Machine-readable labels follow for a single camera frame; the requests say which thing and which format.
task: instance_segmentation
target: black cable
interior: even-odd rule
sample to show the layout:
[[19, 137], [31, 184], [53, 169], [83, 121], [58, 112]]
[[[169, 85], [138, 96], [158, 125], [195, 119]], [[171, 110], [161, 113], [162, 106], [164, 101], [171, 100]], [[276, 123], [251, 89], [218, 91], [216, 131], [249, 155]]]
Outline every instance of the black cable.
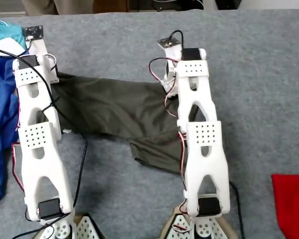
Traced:
[[[82, 159], [81, 159], [81, 166], [80, 166], [80, 171], [79, 171], [79, 178], [78, 178], [78, 183], [77, 183], [77, 187], [76, 187], [76, 193], [75, 193], [75, 197], [74, 197], [74, 201], [73, 201], [73, 207], [75, 207], [76, 203], [77, 203], [77, 200], [78, 200], [78, 197], [79, 197], [79, 191], [80, 191], [80, 186], [81, 186], [81, 178], [82, 178], [82, 172], [83, 172], [83, 167], [84, 167], [84, 162], [85, 162], [85, 156], [86, 156], [86, 151], [87, 151], [87, 147], [88, 147], [88, 140], [87, 138], [85, 137], [85, 135], [83, 133], [81, 133], [80, 130], [78, 130], [78, 127], [67, 117], [65, 116], [65, 114], [55, 105], [55, 100], [52, 96], [52, 93], [51, 93], [51, 90], [49, 88], [49, 85], [47, 83], [47, 81], [44, 79], [44, 77], [30, 64], [28, 63], [26, 60], [22, 59], [21, 57], [17, 56], [17, 55], [14, 55], [12, 53], [9, 53], [9, 52], [6, 52], [6, 51], [3, 51], [3, 50], [0, 50], [0, 53], [3, 53], [3, 54], [6, 54], [6, 55], [9, 55], [15, 59], [18, 59], [19, 61], [22, 61], [24, 64], [26, 64], [28, 67], [30, 67], [41, 79], [42, 81], [44, 82], [47, 90], [48, 90], [48, 94], [50, 96], [50, 99], [51, 99], [51, 104], [49, 105], [49, 107], [54, 107], [56, 109], [56, 111], [66, 120], [70, 123], [70, 125], [79, 133], [79, 135], [81, 135], [81, 137], [83, 138], [84, 140], [84, 151], [83, 151], [83, 155], [82, 155]], [[54, 223], [58, 222], [59, 220], [65, 218], [66, 216], [68, 216], [70, 213], [67, 213], [67, 214], [64, 214], [63, 216], [61, 216], [60, 218], [54, 220], [53, 222], [39, 228], [39, 229], [35, 229], [35, 230], [32, 230], [32, 231], [29, 231], [29, 232], [26, 232], [26, 233], [22, 233], [22, 234], [19, 234], [15, 237], [13, 237], [12, 239], [16, 239], [16, 238], [20, 238], [22, 236], [25, 236], [25, 235], [28, 235], [28, 234], [32, 234], [32, 233], [36, 233], [36, 232], [39, 232], [40, 230], [43, 230], [51, 225], [53, 225]]]
[[52, 227], [53, 231], [52, 231], [51, 235], [48, 238], [46, 238], [46, 239], [50, 239], [53, 236], [53, 234], [54, 234], [54, 227], [53, 226], [51, 226], [51, 227]]
[[171, 38], [173, 37], [173, 35], [175, 33], [179, 32], [180, 35], [181, 35], [181, 48], [184, 49], [184, 35], [183, 35], [183, 32], [181, 30], [175, 30], [173, 31], [170, 35], [169, 35], [169, 40], [171, 40]]
[[236, 201], [237, 201], [237, 209], [238, 209], [238, 217], [239, 217], [239, 226], [240, 226], [240, 236], [241, 239], [245, 239], [245, 232], [244, 232], [244, 224], [243, 224], [243, 217], [241, 215], [241, 208], [240, 208], [240, 199], [239, 199], [239, 192], [235, 184], [231, 181], [229, 181], [230, 186], [235, 191]]
[[20, 237], [23, 237], [23, 236], [26, 236], [26, 235], [29, 235], [29, 234], [32, 234], [32, 233], [38, 233], [39, 231], [43, 230], [43, 229], [46, 229], [48, 227], [51, 227], [53, 224], [55, 224], [56, 222], [62, 220], [63, 218], [67, 217], [68, 215], [70, 215], [70, 213], [66, 213], [64, 214], [63, 216], [57, 218], [56, 220], [54, 220], [53, 222], [51, 223], [48, 223], [44, 226], [42, 226], [41, 228], [38, 228], [38, 229], [35, 229], [35, 230], [32, 230], [32, 231], [28, 231], [28, 232], [25, 232], [25, 233], [21, 233], [19, 235], [16, 235], [14, 236], [12, 239], [17, 239], [17, 238], [20, 238]]
[[[29, 49], [30, 49], [31, 46], [32, 46], [32, 40], [30, 40], [29, 47], [26, 48], [25, 51], [23, 51], [22, 53], [20, 53], [20, 54], [17, 55], [17, 56], [22, 56], [22, 55], [24, 55], [25, 53], [27, 53], [27, 52], [29, 51]], [[11, 58], [11, 59], [14, 58], [14, 57], [12, 57], [12, 56], [9, 55], [9, 54], [6, 54], [6, 55], [8, 55], [8, 56], [0, 56], [0, 58]]]

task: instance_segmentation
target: table surface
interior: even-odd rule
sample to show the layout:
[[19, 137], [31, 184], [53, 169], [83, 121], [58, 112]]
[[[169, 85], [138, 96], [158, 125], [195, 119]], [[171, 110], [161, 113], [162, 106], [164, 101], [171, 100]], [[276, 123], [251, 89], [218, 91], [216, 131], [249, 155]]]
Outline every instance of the table surface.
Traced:
[[[156, 41], [181, 29], [185, 47], [207, 51], [211, 94], [222, 121], [230, 180], [241, 196], [246, 238], [283, 238], [271, 174], [299, 174], [299, 9], [4, 20], [43, 24], [47, 49], [62, 72], [135, 82], [154, 82], [148, 62], [164, 56]], [[70, 133], [58, 146], [74, 192], [83, 142]], [[8, 169], [6, 196], [0, 201], [2, 239], [39, 226], [23, 218], [23, 195], [11, 175], [11, 161]], [[47, 185], [40, 193], [53, 192]], [[76, 210], [89, 212], [107, 238], [157, 238], [181, 201], [180, 177], [141, 166], [122, 139], [89, 137]], [[232, 191], [231, 211], [225, 217], [238, 231]]]

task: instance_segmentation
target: dark green fabric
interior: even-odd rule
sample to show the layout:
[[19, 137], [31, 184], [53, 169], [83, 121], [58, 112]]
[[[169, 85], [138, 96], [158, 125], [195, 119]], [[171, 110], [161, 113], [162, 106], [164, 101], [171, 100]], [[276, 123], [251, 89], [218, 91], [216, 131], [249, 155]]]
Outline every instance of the dark green fabric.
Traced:
[[[127, 82], [59, 74], [52, 85], [56, 105], [88, 134], [110, 134], [127, 139], [141, 164], [179, 172], [180, 142], [176, 118], [164, 106], [160, 83]], [[178, 99], [168, 101], [177, 112]], [[59, 115], [63, 128], [72, 129]]]

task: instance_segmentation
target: teal fabric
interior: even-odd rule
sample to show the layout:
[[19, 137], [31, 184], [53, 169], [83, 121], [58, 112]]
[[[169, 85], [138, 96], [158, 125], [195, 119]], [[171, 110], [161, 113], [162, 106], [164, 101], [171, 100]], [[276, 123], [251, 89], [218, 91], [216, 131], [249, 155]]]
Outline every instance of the teal fabric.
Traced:
[[0, 40], [7, 37], [13, 38], [24, 49], [26, 49], [25, 37], [23, 35], [22, 27], [0, 20]]

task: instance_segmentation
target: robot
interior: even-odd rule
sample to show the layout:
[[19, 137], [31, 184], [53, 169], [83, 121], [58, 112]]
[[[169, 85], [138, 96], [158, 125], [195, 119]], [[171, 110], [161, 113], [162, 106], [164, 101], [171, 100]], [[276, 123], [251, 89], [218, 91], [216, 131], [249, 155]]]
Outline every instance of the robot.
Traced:
[[[61, 129], [50, 88], [50, 84], [58, 82], [56, 59], [47, 53], [42, 26], [26, 28], [25, 33], [29, 55], [23, 56], [23, 60], [15, 59], [13, 70], [20, 103], [18, 133], [22, 150], [24, 202], [30, 220], [44, 225], [36, 238], [98, 239], [100, 233], [89, 217], [82, 217], [78, 224], [74, 223], [76, 199], [71, 196], [67, 173], [56, 144], [61, 139]], [[168, 221], [169, 226], [160, 238], [235, 239], [237, 235], [234, 233], [229, 236], [230, 226], [226, 227], [226, 223], [218, 220], [230, 210], [229, 179], [221, 122], [217, 119], [209, 88], [206, 51], [184, 48], [183, 41], [179, 42], [172, 35], [158, 41], [167, 59], [166, 74], [160, 81], [166, 91], [165, 104], [169, 97], [178, 95], [177, 126], [183, 149], [181, 175], [185, 200]], [[189, 121], [193, 104], [201, 109], [206, 121]], [[43, 112], [46, 122], [38, 122], [38, 111]], [[185, 141], [188, 159], [183, 172]], [[200, 185], [207, 175], [217, 192], [199, 195]], [[45, 201], [38, 197], [42, 177], [52, 182], [58, 197]]]
[[[173, 37], [179, 32], [182, 42]], [[170, 37], [158, 41], [165, 51], [166, 73], [159, 80], [167, 98], [178, 95], [177, 126], [182, 144], [180, 173], [184, 183], [184, 201], [162, 231], [164, 239], [226, 239], [238, 238], [223, 214], [230, 211], [228, 166], [222, 145], [221, 121], [217, 119], [215, 104], [209, 87], [206, 51], [202, 48], [184, 48], [183, 33], [174, 31]], [[189, 121], [193, 105], [202, 111], [206, 121]], [[187, 164], [184, 172], [184, 148], [187, 142]], [[216, 188], [215, 194], [201, 194], [199, 189], [206, 176]]]

